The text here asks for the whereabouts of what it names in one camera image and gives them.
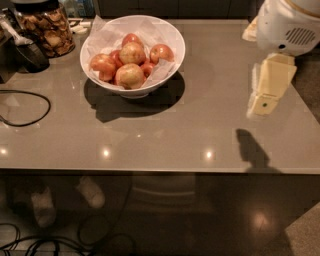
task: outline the wall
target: wall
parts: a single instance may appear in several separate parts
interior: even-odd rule
[[[133,14],[187,19],[250,18],[256,15],[261,2],[263,0],[98,0],[100,16],[104,18]]]

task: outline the white bowl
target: white bowl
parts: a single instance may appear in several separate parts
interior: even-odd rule
[[[121,32],[120,34],[123,34],[123,35],[128,33],[135,33],[136,31],[138,31],[138,33],[143,32],[142,34],[149,36],[150,31],[139,31],[144,29],[143,26],[141,25],[142,21],[150,22],[150,24],[152,25],[152,28],[156,30],[155,33],[156,34],[159,33],[161,35],[161,38],[164,39],[162,43],[166,43],[173,50],[175,54],[175,64],[171,68],[169,73],[166,75],[166,77],[162,80],[158,80],[156,83],[148,87],[141,87],[139,89],[134,89],[134,90],[126,90],[120,87],[117,88],[112,84],[96,79],[95,77],[92,76],[92,71],[89,71],[89,68],[88,68],[88,64],[91,58],[93,57],[92,50],[88,50],[89,48],[88,44],[89,44],[89,41],[91,40],[91,34],[90,34],[90,36],[83,43],[81,52],[80,52],[81,67],[90,80],[102,86],[103,88],[110,90],[113,93],[121,95],[123,97],[141,98],[141,97],[147,96],[150,92],[156,90],[161,85],[163,85],[179,69],[185,56],[185,42],[180,32],[167,21],[156,18],[156,17],[152,17],[152,16],[132,15],[132,16],[117,18],[109,22],[106,22],[105,26],[112,27],[113,30],[119,27],[119,31]],[[108,38],[110,37],[110,33],[111,32],[108,31],[108,29],[106,29],[105,32],[101,33],[100,36]],[[95,49],[96,53],[99,53],[101,50],[102,49]]]

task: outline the power cord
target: power cord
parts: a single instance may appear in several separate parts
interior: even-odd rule
[[[38,118],[36,120],[33,120],[31,122],[22,123],[22,124],[12,123],[9,120],[5,119],[2,115],[0,115],[0,122],[3,122],[6,125],[13,126],[13,127],[24,127],[24,126],[32,125],[32,124],[34,124],[36,122],[39,122],[41,119],[43,119],[49,113],[49,111],[51,109],[50,100],[47,97],[45,97],[45,96],[43,96],[41,94],[34,93],[34,92],[22,91],[22,90],[0,90],[0,94],[9,94],[9,93],[28,94],[28,95],[32,95],[32,96],[35,96],[35,97],[42,98],[48,103],[48,108],[47,108],[46,112],[40,118]]]

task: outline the glass jar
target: glass jar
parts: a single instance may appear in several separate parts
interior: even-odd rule
[[[2,38],[4,38],[4,31],[0,25],[0,41],[2,40]]]
[[[15,15],[25,32],[34,36],[49,58],[75,48],[64,6],[57,0],[39,4],[15,4]]]

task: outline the gray tabletop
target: gray tabletop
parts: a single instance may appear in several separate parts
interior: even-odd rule
[[[246,118],[251,69],[265,55],[241,39],[247,21],[171,20],[186,56],[178,73],[146,98],[128,100],[88,80],[76,48],[2,89],[47,96],[48,116],[24,128],[0,124],[3,169],[320,173],[320,127],[291,86],[266,120]],[[45,111],[42,100],[0,96],[17,120]]]

